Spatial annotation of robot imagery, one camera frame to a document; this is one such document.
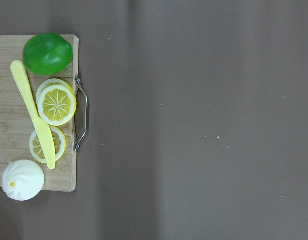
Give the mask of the upper lemon slice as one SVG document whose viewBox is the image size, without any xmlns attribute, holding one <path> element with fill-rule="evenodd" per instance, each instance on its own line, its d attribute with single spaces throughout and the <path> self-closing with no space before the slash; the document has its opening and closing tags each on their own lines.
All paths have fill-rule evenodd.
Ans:
<svg viewBox="0 0 308 240">
<path fill-rule="evenodd" d="M 60 84 L 45 87 L 37 100 L 39 116 L 52 126 L 68 123 L 74 117 L 76 105 L 75 95 Z"/>
</svg>

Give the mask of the lemon slice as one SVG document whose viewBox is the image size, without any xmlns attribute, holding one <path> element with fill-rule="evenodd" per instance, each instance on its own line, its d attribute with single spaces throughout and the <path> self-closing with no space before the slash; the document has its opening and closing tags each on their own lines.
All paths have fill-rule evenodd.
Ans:
<svg viewBox="0 0 308 240">
<path fill-rule="evenodd" d="M 50 126 L 52 133 L 54 147 L 55 147 L 55 161 L 58 161 L 66 150 L 66 139 L 64 133 L 55 126 Z M 29 139 L 29 150 L 33 158 L 39 163 L 46 164 L 43 150 L 40 145 L 40 141 L 36 134 L 36 131 L 33 131 Z"/>
<path fill-rule="evenodd" d="M 75 95 L 60 84 L 45 87 L 37 100 L 39 116 L 52 126 L 68 123 L 74 117 L 76 105 Z"/>
</svg>

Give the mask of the green toy lime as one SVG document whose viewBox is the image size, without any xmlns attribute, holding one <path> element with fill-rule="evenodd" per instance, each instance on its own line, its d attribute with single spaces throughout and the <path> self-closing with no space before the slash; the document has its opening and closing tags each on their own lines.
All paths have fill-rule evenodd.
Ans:
<svg viewBox="0 0 308 240">
<path fill-rule="evenodd" d="M 63 71 L 72 60 L 72 45 L 55 33 L 42 33 L 30 38 L 23 48 L 23 63 L 37 75 Z"/>
</svg>

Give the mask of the yellow plastic toy knife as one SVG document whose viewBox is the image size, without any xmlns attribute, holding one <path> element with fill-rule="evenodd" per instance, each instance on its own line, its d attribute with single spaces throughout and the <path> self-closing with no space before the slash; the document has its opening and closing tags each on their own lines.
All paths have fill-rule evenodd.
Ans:
<svg viewBox="0 0 308 240">
<path fill-rule="evenodd" d="M 56 154 L 52 133 L 49 125 L 45 123 L 38 114 L 28 76 L 22 61 L 14 60 L 10 65 L 10 70 L 32 120 L 47 167 L 53 170 L 56 166 Z"/>
</svg>

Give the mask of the lower lemon slice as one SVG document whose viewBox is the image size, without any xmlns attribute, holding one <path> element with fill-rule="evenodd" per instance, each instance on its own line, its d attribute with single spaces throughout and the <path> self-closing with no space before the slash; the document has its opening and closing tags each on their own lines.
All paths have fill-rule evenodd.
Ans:
<svg viewBox="0 0 308 240">
<path fill-rule="evenodd" d="M 58 161 L 66 150 L 66 139 L 64 133 L 55 126 L 50 126 L 52 133 L 54 147 L 55 147 L 55 161 Z M 40 145 L 40 141 L 36 134 L 36 131 L 33 131 L 29 139 L 29 150 L 33 158 L 39 163 L 46 164 L 43 150 Z"/>
</svg>

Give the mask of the white toy steamed bun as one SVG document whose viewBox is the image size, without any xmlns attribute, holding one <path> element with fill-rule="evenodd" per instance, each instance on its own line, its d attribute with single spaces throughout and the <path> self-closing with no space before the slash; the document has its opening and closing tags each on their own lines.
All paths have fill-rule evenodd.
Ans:
<svg viewBox="0 0 308 240">
<path fill-rule="evenodd" d="M 17 201 L 35 197 L 45 181 L 42 168 L 31 160 L 17 160 L 10 163 L 2 175 L 2 189 L 6 195 Z"/>
</svg>

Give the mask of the hidden lemon slice underneath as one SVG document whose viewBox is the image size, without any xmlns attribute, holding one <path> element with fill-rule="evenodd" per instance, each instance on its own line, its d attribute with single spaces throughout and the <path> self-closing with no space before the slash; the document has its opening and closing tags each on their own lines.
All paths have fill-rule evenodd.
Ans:
<svg viewBox="0 0 308 240">
<path fill-rule="evenodd" d="M 71 91 L 72 93 L 74 93 L 72 87 L 66 83 L 65 81 L 61 80 L 61 79 L 56 79 L 56 78 L 50 78 L 46 81 L 44 81 L 37 89 L 37 92 L 36 92 L 36 102 L 38 102 L 38 99 L 39 99 L 39 96 L 41 94 L 41 92 L 48 86 L 50 85 L 62 85 L 64 87 L 66 87 L 69 91 Z"/>
</svg>

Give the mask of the wooden cutting board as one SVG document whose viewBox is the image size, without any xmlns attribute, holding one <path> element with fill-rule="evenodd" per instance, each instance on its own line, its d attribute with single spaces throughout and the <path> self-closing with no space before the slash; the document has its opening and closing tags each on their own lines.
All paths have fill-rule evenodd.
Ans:
<svg viewBox="0 0 308 240">
<path fill-rule="evenodd" d="M 10 71 L 14 60 L 22 60 L 23 48 L 31 35 L 0 35 L 0 186 L 2 174 L 7 166 L 16 160 L 34 160 L 29 150 L 29 139 L 34 127 L 24 104 L 23 98 L 15 84 Z M 66 138 L 64 155 L 56 162 L 53 170 L 40 163 L 45 176 L 43 189 L 46 191 L 72 192 L 76 188 L 77 151 L 76 140 L 80 139 L 88 121 L 86 97 L 77 86 L 75 79 L 79 76 L 79 38 L 64 34 L 63 38 L 72 46 L 73 58 L 65 70 L 47 76 L 28 72 L 32 94 L 47 79 L 57 78 L 67 82 L 73 89 L 77 108 L 74 117 L 59 128 Z"/>
</svg>

